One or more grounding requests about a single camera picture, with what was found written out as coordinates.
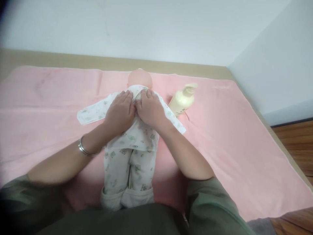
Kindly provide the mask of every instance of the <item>doll leg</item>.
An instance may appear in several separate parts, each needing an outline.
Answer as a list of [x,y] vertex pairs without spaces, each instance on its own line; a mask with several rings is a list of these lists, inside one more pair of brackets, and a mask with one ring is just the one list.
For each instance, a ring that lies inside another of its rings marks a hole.
[[128,188],[121,203],[127,208],[153,203],[152,178],[156,152],[133,150],[130,164]]
[[128,184],[131,153],[132,149],[106,150],[102,207],[113,211],[121,209],[121,197]]

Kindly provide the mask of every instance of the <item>forearm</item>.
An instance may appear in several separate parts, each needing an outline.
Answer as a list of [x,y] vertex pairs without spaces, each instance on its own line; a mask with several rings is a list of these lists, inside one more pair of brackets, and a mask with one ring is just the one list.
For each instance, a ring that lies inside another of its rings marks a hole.
[[[114,130],[104,122],[83,137],[82,146],[89,153],[97,153],[115,136]],[[92,160],[79,150],[78,144],[79,140],[37,164],[27,173],[30,181],[63,184],[76,176]]]
[[172,125],[166,125],[157,130],[165,141],[181,172],[192,180],[207,180],[214,172],[201,153]]

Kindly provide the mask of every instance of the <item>human hand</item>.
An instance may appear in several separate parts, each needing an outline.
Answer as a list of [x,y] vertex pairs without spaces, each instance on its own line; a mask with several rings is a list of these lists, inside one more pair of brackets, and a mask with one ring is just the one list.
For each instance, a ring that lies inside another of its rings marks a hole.
[[121,134],[131,127],[135,116],[135,103],[132,103],[133,93],[122,91],[116,96],[105,116],[104,124],[114,132]]
[[139,117],[156,131],[168,122],[158,96],[150,89],[142,90],[141,100],[136,100],[136,107]]

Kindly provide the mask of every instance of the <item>white baby onesie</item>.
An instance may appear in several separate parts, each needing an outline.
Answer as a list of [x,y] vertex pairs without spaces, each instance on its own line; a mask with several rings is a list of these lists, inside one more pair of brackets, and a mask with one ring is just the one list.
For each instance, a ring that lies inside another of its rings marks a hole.
[[[141,99],[143,89],[148,88],[142,85],[128,88],[133,92],[133,102]],[[77,118],[80,123],[85,125],[105,118],[108,108],[118,94],[110,94],[104,100],[79,111]],[[186,131],[184,126],[162,97],[158,97],[166,117],[183,134]],[[121,136],[107,143],[104,156],[105,183],[101,192],[103,207],[115,211],[122,206],[129,208],[154,202],[152,177],[158,140],[158,133],[136,114],[132,126]]]

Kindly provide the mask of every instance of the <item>white plastic bottle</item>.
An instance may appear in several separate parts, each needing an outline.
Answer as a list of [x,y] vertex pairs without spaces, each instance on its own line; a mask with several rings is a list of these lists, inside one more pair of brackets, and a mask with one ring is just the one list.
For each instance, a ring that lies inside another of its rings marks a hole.
[[197,83],[186,84],[183,90],[179,90],[175,93],[170,101],[169,108],[173,111],[176,117],[179,117],[192,105],[195,99],[193,93],[197,87]]

